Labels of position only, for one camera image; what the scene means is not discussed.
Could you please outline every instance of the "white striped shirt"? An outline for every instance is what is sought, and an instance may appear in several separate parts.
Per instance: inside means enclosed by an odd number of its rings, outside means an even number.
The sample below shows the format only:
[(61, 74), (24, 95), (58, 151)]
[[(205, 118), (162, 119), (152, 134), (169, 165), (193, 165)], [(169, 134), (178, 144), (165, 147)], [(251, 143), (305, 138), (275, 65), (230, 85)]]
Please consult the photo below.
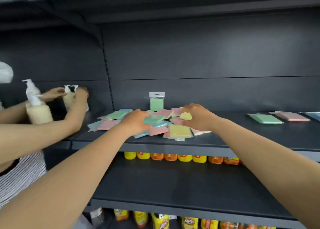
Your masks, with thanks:
[(0, 176), (0, 209), (20, 191), (46, 174), (46, 163), (42, 152), (21, 158), (11, 171)]

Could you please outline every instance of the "green sticky note pad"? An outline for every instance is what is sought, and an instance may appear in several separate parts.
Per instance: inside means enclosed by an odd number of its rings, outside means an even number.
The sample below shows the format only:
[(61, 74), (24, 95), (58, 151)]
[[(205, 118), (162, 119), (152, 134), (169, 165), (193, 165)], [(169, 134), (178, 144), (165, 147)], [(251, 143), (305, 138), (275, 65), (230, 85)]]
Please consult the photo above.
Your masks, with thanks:
[(281, 120), (270, 114), (249, 114), (249, 116), (261, 124), (283, 124)]
[(122, 117), (124, 117), (128, 112), (127, 111), (114, 111), (111, 114), (108, 114), (106, 116), (107, 119), (121, 119)]
[(158, 124), (164, 119), (165, 119), (164, 116), (152, 114), (152, 115), (149, 115), (149, 117), (145, 118), (143, 122), (145, 124), (150, 124), (150, 123), (151, 124)]
[(150, 110), (159, 111), (164, 109), (164, 98), (151, 98), (150, 99)]

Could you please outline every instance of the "yellow sticky note pad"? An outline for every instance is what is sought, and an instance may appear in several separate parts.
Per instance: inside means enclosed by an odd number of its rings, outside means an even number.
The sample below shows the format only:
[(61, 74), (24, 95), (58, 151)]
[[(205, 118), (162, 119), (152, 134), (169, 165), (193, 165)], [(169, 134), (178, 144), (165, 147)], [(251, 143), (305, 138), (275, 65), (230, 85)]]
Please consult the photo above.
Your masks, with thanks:
[(170, 125), (170, 137), (192, 137), (190, 128), (183, 125)]
[(184, 112), (183, 114), (180, 115), (180, 118), (183, 120), (192, 120), (192, 116), (190, 113)]

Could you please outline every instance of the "person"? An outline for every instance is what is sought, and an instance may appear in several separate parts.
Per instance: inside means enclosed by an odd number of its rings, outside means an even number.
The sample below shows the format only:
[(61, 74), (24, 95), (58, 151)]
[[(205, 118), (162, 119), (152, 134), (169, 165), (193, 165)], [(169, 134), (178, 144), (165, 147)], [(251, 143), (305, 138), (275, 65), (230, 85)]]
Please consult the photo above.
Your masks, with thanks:
[[(44, 93), (50, 102), (66, 95), (64, 88)], [(62, 121), (40, 125), (15, 124), (27, 117), (26, 102), (0, 111), (0, 209), (46, 173), (41, 149), (81, 128), (86, 113), (87, 91), (77, 89), (71, 110)]]
[[(320, 164), (200, 105), (185, 106), (182, 112), (192, 116), (183, 125), (218, 134), (305, 227), (319, 227)], [(22, 191), (0, 211), (1, 227), (71, 228), (124, 141), (150, 128), (143, 123), (147, 116), (144, 111), (131, 112), (118, 125)]]

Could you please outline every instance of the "hand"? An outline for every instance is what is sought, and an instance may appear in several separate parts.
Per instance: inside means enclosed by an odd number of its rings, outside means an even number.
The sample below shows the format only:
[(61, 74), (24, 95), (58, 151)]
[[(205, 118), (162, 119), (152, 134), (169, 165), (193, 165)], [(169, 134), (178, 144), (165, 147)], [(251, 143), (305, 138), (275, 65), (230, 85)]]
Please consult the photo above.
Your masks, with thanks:
[(213, 123), (219, 118), (199, 104), (190, 104), (182, 108), (182, 113), (188, 112), (192, 120), (184, 121), (182, 125), (196, 130), (212, 131)]
[(86, 99), (89, 97), (89, 92), (87, 90), (87, 88), (84, 87), (77, 87), (76, 91), (75, 91), (75, 96), (77, 97), (85, 97)]
[(136, 109), (127, 114), (117, 126), (122, 126), (127, 132), (128, 137), (134, 136), (151, 128), (150, 125), (143, 122), (144, 118), (148, 116), (149, 114), (147, 112)]
[(64, 92), (64, 88), (58, 87), (58, 88), (53, 88), (53, 89), (45, 92), (44, 94), (42, 94), (40, 99), (43, 102), (50, 102), (58, 97), (65, 96), (65, 95), (66, 95), (66, 93)]

